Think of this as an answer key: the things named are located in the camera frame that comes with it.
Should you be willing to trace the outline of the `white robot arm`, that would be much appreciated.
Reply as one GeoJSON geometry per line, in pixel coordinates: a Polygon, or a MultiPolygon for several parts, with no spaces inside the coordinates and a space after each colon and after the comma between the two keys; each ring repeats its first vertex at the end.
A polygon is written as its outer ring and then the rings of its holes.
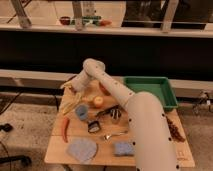
{"type": "Polygon", "coordinates": [[[82,71],[63,87],[83,91],[98,80],[127,112],[134,147],[136,171],[180,171],[167,118],[160,100],[152,93],[135,93],[105,72],[105,64],[88,58],[82,71]]]}

